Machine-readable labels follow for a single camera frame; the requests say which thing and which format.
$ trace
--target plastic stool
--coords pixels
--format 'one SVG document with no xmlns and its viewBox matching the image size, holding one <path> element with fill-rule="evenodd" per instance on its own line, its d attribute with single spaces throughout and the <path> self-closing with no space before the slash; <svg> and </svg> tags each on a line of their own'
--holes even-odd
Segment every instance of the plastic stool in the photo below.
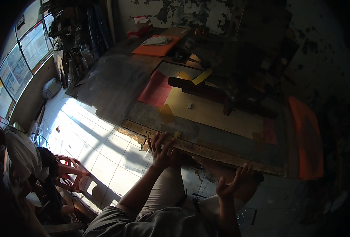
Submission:
<svg viewBox="0 0 350 237">
<path fill-rule="evenodd" d="M 65 155 L 54 154 L 54 156 L 58 161 L 60 175 L 60 178 L 56 181 L 56 186 L 71 192 L 83 193 L 91 173 L 77 159 Z M 75 180 L 69 174 L 76 174 Z"/>
</svg>

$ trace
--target orange cloth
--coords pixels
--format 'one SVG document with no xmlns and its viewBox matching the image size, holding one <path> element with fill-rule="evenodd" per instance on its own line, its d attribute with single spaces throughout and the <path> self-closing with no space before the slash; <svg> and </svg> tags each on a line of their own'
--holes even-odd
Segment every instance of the orange cloth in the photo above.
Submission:
<svg viewBox="0 0 350 237">
<path fill-rule="evenodd" d="M 138 48 L 136 48 L 132 53 L 133 54 L 139 54 L 139 55 L 149 55 L 149 56 L 155 56 L 155 57 L 164 57 L 166 54 L 174 47 L 180 40 L 180 37 L 177 36 L 168 36 L 166 37 L 172 37 L 172 41 L 170 41 L 167 45 L 140 45 Z"/>
<path fill-rule="evenodd" d="M 295 97 L 289 97 L 299 146 L 299 178 L 309 180 L 322 177 L 323 146 L 314 112 Z"/>
</svg>

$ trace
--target hand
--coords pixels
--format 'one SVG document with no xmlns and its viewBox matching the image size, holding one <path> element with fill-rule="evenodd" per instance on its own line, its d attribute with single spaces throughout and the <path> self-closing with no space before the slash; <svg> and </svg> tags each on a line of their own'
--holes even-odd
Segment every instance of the hand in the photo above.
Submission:
<svg viewBox="0 0 350 237">
<path fill-rule="evenodd" d="M 153 153 L 154 161 L 152 166 L 158 168 L 160 171 L 163 171 L 170 165 L 172 160 L 176 159 L 177 156 L 175 150 L 171 146 L 174 143 L 175 138 L 167 142 L 162 149 L 163 140 L 167 137 L 168 132 L 165 132 L 161 136 L 159 135 L 160 133 L 157 132 L 153 138 L 153 141 L 151 141 L 150 138 L 147 138 L 147 143 Z"/>
<path fill-rule="evenodd" d="M 242 183 L 248 181 L 253 176 L 253 166 L 248 167 L 248 164 L 245 163 L 243 168 L 238 168 L 236 172 L 236 176 L 231 184 L 225 184 L 225 177 L 221 177 L 219 183 L 216 187 L 216 194 L 221 199 L 233 198 L 234 192 L 236 192 L 239 186 Z"/>
</svg>

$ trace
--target white cloth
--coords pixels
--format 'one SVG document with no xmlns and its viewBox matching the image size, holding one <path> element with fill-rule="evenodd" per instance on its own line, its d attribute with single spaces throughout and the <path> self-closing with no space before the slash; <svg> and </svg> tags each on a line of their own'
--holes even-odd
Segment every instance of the white cloth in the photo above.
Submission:
<svg viewBox="0 0 350 237">
<path fill-rule="evenodd" d="M 185 195 L 182 174 L 174 168 L 168 167 L 159 176 L 150 192 L 146 204 L 138 214 L 137 220 L 142 216 L 159 211 L 166 207 L 175 207 L 176 203 Z M 234 199 L 236 213 L 245 206 L 242 200 Z M 196 212 L 191 199 L 187 198 L 182 208 Z M 216 222 L 220 213 L 220 202 L 217 195 L 213 195 L 199 202 L 201 214 L 209 221 Z"/>
<path fill-rule="evenodd" d="M 167 45 L 169 41 L 172 41 L 172 37 L 162 35 L 158 37 L 152 37 L 145 40 L 142 45 Z"/>
<path fill-rule="evenodd" d="M 9 158 L 21 182 L 33 174 L 43 182 L 49 175 L 47 167 L 42 169 L 42 159 L 36 146 L 20 131 L 7 127 L 5 143 Z"/>
</svg>

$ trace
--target tiled floor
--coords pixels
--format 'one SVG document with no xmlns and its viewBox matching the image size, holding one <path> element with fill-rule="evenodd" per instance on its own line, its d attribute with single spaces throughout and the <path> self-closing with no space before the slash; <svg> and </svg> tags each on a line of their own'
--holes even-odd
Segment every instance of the tiled floor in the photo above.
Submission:
<svg viewBox="0 0 350 237">
<path fill-rule="evenodd" d="M 150 153 L 141 151 L 135 140 L 95 116 L 95 108 L 73 98 L 63 99 L 63 95 L 64 90 L 60 90 L 47 102 L 44 136 L 54 154 L 78 159 L 91 171 L 87 193 L 80 198 L 101 212 L 104 207 L 117 204 L 153 159 Z M 210 197 L 216 193 L 209 173 L 182 168 L 182 178 L 189 196 L 198 193 Z M 239 223 L 243 236 L 288 236 L 295 229 L 291 226 L 296 220 L 287 216 L 287 211 L 295 205 L 295 189 L 301 185 L 300 181 L 265 175 L 265 181 L 242 210 L 244 218 Z"/>
</svg>

